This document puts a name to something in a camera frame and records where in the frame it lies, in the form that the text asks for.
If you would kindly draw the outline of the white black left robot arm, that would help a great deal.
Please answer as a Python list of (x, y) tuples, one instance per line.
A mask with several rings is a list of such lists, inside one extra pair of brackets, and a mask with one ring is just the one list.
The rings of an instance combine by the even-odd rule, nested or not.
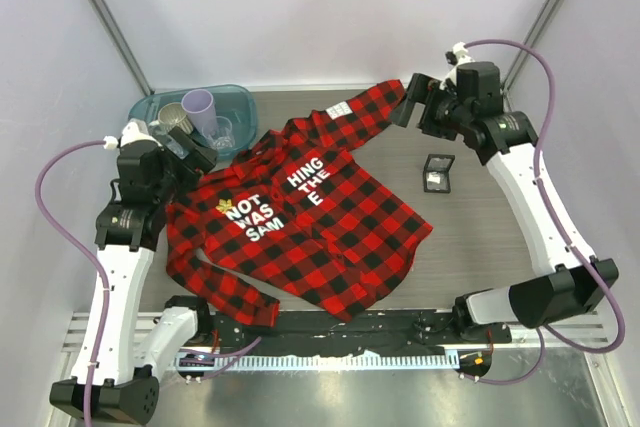
[(98, 146), (117, 153), (111, 196), (98, 215), (89, 250), (53, 218), (46, 220), (91, 262), (95, 288), (84, 340), (69, 379), (53, 383), (51, 405), (87, 426), (97, 422), (143, 426), (158, 404), (160, 381), (180, 349), (205, 344), (213, 319), (205, 300), (169, 299), (151, 332), (134, 342), (141, 294), (166, 225), (166, 208), (193, 191), (217, 164), (216, 150), (174, 127), (177, 155), (138, 119)]

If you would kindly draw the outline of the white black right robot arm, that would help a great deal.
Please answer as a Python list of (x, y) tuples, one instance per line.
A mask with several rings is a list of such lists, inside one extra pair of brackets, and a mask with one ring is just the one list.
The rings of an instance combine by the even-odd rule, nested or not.
[(488, 325), (517, 322), (544, 328), (565, 344), (571, 341), (553, 323), (587, 314), (602, 301), (617, 323), (617, 348), (625, 336), (621, 309), (611, 288), (619, 277), (612, 259), (600, 258), (572, 222), (543, 159), (545, 129), (536, 130), (526, 114), (504, 107), (499, 68), (474, 60), (471, 43), (447, 52), (451, 69), (444, 79), (416, 73), (391, 114), (407, 126), (416, 105), (424, 110), (417, 124), (429, 136), (461, 138), (503, 191), (525, 239), (533, 278), (504, 288), (465, 294), (456, 299), (451, 327), (457, 338), (472, 342)]

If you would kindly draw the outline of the red black plaid shirt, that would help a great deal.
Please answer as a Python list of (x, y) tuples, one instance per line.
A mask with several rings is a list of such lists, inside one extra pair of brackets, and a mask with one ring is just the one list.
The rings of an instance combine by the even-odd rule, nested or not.
[(405, 94), (387, 80), (270, 130), (167, 209), (168, 275), (219, 312), (275, 325), (267, 283), (348, 322), (409, 273), (431, 226), (353, 151)]

